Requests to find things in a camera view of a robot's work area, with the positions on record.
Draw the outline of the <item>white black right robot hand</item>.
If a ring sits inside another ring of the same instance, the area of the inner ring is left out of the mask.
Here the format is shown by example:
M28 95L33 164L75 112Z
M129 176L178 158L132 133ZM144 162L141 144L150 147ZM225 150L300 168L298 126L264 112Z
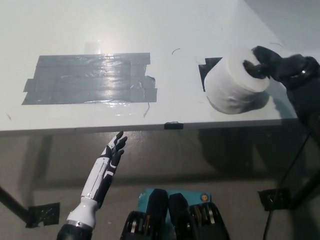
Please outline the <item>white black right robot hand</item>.
M256 46L251 51L258 63L245 59L242 64L253 78L272 78L289 90L320 85L320 64L312 56L294 54L282 57L263 46Z

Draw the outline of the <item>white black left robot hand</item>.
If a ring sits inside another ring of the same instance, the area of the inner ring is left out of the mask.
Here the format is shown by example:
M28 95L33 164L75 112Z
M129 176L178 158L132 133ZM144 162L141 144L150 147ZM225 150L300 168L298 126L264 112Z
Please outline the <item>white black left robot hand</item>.
M70 212L66 222L76 227L94 229L96 212L101 208L111 186L127 137L117 133L96 159L83 187L79 205Z

